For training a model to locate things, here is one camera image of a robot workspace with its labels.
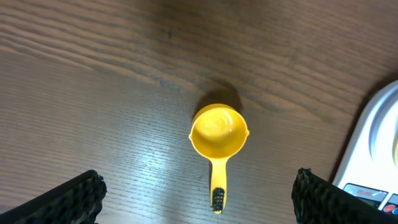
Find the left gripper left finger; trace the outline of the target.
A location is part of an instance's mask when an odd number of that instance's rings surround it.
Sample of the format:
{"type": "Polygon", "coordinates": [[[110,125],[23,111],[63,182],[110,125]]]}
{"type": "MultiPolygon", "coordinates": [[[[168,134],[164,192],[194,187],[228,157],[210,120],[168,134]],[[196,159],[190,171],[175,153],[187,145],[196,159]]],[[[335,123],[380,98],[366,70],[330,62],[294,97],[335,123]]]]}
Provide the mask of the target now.
{"type": "Polygon", "coordinates": [[[3,224],[95,224],[107,193],[105,181],[95,170],[71,180],[1,214],[3,224]]]}

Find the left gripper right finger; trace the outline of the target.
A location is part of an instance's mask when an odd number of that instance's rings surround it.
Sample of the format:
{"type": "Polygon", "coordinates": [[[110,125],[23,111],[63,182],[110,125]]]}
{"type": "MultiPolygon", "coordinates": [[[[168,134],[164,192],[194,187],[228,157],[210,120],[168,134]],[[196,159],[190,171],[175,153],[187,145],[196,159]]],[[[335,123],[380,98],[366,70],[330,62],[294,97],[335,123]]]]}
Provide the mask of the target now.
{"type": "Polygon", "coordinates": [[[310,169],[298,170],[291,197],[298,224],[397,224],[397,217],[372,208],[310,169]]]}

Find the yellow measuring scoop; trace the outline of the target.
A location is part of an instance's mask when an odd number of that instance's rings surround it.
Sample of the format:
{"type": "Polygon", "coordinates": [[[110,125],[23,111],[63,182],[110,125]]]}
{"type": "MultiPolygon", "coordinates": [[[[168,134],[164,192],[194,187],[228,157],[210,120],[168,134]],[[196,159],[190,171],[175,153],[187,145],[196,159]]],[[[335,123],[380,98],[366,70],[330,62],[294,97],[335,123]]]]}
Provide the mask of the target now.
{"type": "Polygon", "coordinates": [[[227,162],[243,148],[249,134],[243,116],[225,104],[205,106],[193,118],[188,138],[211,163],[210,203],[215,214],[223,212],[228,198],[227,162]]]}

